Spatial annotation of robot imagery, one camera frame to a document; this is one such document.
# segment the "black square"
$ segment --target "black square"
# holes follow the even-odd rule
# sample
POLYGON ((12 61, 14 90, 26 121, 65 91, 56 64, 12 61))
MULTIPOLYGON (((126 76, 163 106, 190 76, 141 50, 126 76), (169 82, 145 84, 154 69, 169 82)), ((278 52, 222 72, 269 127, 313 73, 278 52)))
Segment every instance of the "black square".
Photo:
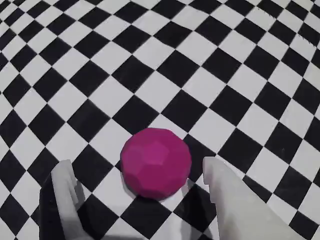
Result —
POLYGON ((246 16, 254 6, 246 0, 228 0, 225 5, 246 16))
POLYGON ((16 76, 9 86, 7 86, 3 91, 3 95, 12 105, 12 107, 14 107, 29 89, 30 85, 20 74, 18 74, 18 76, 16 76))
POLYGON ((58 163, 59 161, 51 154, 51 152, 44 148, 27 171, 42 187, 52 169, 54 169, 58 163))
POLYGON ((78 215, 83 230, 95 240, 102 239, 119 218, 93 194, 80 207, 78 215))
POLYGON ((0 161, 0 180, 11 192, 26 170, 9 150, 0 161))
POLYGON ((191 7, 203 11, 207 14, 211 14, 216 10, 221 3, 217 0, 194 0, 190 3, 191 7))
POLYGON ((251 40, 255 44, 261 40, 261 38, 265 35, 266 31, 263 30, 258 25, 254 24, 249 19, 245 18, 236 28, 235 30, 245 36, 247 39, 251 40))
POLYGON ((19 36, 28 43, 35 35, 37 35, 44 27, 37 21, 31 22, 28 26, 25 27, 20 33, 19 36))
POLYGON ((150 38, 148 33, 130 25, 113 41, 133 54, 148 38, 150 38))
POLYGON ((62 14, 51 22, 47 28, 56 35, 60 35, 64 30, 70 27, 76 20, 72 17, 62 14))
POLYGON ((222 22, 208 16, 195 31, 218 46, 231 30, 230 27, 224 25, 222 22))
POLYGON ((290 164, 301 142, 302 139, 298 135, 278 122, 265 147, 287 164, 290 164))
POLYGON ((198 68, 196 63, 175 50, 157 71, 182 88, 198 68))
POLYGON ((108 39, 104 38, 95 31, 92 31, 84 39, 78 42, 74 46, 74 48, 90 59, 97 52, 99 52, 108 42, 108 39))
POLYGON ((262 0, 257 6, 274 18, 278 18, 283 11, 282 7, 271 0, 262 0))
POLYGON ((261 149, 259 143, 236 128, 218 154, 243 173, 247 173, 261 149))
POLYGON ((319 225, 297 211, 289 226, 306 240, 311 240, 319 225))
POLYGON ((320 91, 303 79, 293 99, 309 110, 309 112, 315 114, 320 104, 320 91))
POLYGON ((306 16, 308 15, 308 11, 302 6, 295 3, 294 1, 290 1, 286 9, 292 14, 296 15, 298 18, 300 18, 302 21, 304 21, 306 16))
POLYGON ((318 151, 320 151, 320 141, 319 141, 320 135, 319 134, 320 134, 320 120, 314 117, 308 131, 304 136, 304 139, 318 151))
POLYGON ((65 121, 46 105, 29 124, 29 128, 44 145, 47 145, 64 123, 65 121))
POLYGON ((279 120, 290 102, 290 97, 267 82, 254 102, 279 120))
POLYGON ((93 192, 113 165, 90 145, 87 145, 72 163, 75 177, 93 192))
POLYGON ((272 193, 261 186, 259 183, 248 177, 247 175, 244 176, 242 179, 244 183, 261 198, 265 203, 268 202, 272 193))
POLYGON ((8 25, 11 26, 12 24, 15 23, 22 15, 24 14, 24 11, 22 11, 20 8, 17 8, 16 10, 13 11, 13 13, 8 16, 4 22, 8 25))
POLYGON ((26 13, 29 14, 34 19, 36 19, 40 14, 42 14, 49 7, 50 5, 48 3, 41 0, 26 13))
POLYGON ((196 184, 173 212, 202 233, 217 215, 216 206, 211 203, 209 193, 196 184))
POLYGON ((156 110, 133 95, 114 115, 113 120, 133 135, 147 128, 158 115, 156 110))
POLYGON ((202 103, 180 90, 162 111, 162 115, 189 132, 206 110, 207 107, 202 103))
POLYGON ((50 68, 33 86, 37 93, 46 101, 59 91, 67 82, 54 68, 50 68))
POLYGON ((69 82, 89 97, 109 76, 102 68, 88 61, 69 82))
POLYGON ((237 126, 252 102, 228 85, 211 104, 210 109, 237 126))
POLYGON ((37 54, 31 47, 25 45, 10 62, 19 72, 21 72, 36 55, 37 54))
POLYGON ((128 2, 124 7, 115 13, 115 15, 128 23, 133 23, 147 11, 146 8, 132 1, 128 2))
POLYGON ((39 55, 50 65, 54 65, 70 48, 67 43, 57 37, 39 55))
POLYGON ((227 84, 241 66, 241 63, 220 48, 217 48, 202 66, 227 84))
POLYGON ((104 20, 110 17, 110 14, 102 9, 95 7, 91 11, 89 11, 86 15, 80 18, 79 22, 87 25, 91 29, 95 29, 98 25, 100 25, 104 20))
POLYGON ((275 23, 272 25, 272 27, 269 30, 269 33, 271 33, 287 45, 291 44, 296 35, 296 33, 293 30, 291 30, 289 27, 287 27, 278 20, 276 20, 275 23))
POLYGON ((165 16, 167 19, 172 19, 184 8, 184 6, 183 3, 177 0, 161 0, 152 8, 152 10, 165 16))
POLYGON ((297 53, 295 50, 289 47, 283 56, 283 63, 288 65, 292 70, 301 75, 302 77, 305 75, 307 67, 309 65, 309 61, 297 53))
POLYGON ((204 157, 215 157, 216 154, 189 134, 183 141, 188 145, 192 159, 189 179, 195 183, 203 173, 204 157))
POLYGON ((5 31, 5 33, 0 36, 0 51, 2 51, 15 36, 16 34, 10 28, 5 31))
POLYGON ((311 181, 289 166, 274 194, 295 209, 298 209, 310 186, 311 181))
POLYGON ((164 44, 176 48, 188 37, 190 33, 191 30, 170 21, 167 25, 161 28, 154 37, 164 44))
POLYGON ((256 46, 244 64, 255 71, 257 74, 268 80, 276 69, 279 60, 272 56, 261 47, 256 46))
POLYGON ((0 124, 0 136, 10 148, 25 128, 24 121, 12 110, 0 124))
POLYGON ((300 34, 302 37, 307 39, 310 43, 312 43, 314 46, 318 46, 320 41, 320 33, 314 30, 309 25, 303 23, 298 34, 300 34))
POLYGON ((144 65, 132 55, 112 74, 112 76, 131 92, 135 93, 152 72, 152 68, 144 65))
POLYGON ((0 207, 0 218, 7 224, 11 232, 17 235, 29 218, 29 215, 10 194, 0 207))
POLYGON ((90 142, 109 119, 96 105, 87 100, 70 117, 68 124, 87 142, 90 142))
POLYGON ((121 218, 148 239, 167 220, 170 211, 156 200, 137 196, 121 218))

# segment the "pink polyhedron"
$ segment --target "pink polyhedron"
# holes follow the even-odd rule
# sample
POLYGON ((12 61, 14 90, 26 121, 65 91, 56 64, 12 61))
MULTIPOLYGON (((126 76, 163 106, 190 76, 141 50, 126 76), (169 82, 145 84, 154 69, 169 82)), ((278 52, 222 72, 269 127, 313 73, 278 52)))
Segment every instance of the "pink polyhedron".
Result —
POLYGON ((169 197, 186 183, 191 163, 187 144, 161 128, 138 132, 121 152, 121 170, 129 189, 157 200, 169 197))

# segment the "checkerboard pattern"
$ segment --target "checkerboard pattern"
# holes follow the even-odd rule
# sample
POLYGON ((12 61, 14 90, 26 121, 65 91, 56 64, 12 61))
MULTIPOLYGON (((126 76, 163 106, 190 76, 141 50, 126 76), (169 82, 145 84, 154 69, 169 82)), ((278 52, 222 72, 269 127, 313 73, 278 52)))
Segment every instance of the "checkerboard pattern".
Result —
POLYGON ((320 240, 319 42, 320 0, 0 0, 0 239, 39 239, 41 186, 70 159, 95 240, 218 240, 216 156, 320 240), (121 175, 147 127, 192 155, 161 202, 121 175))

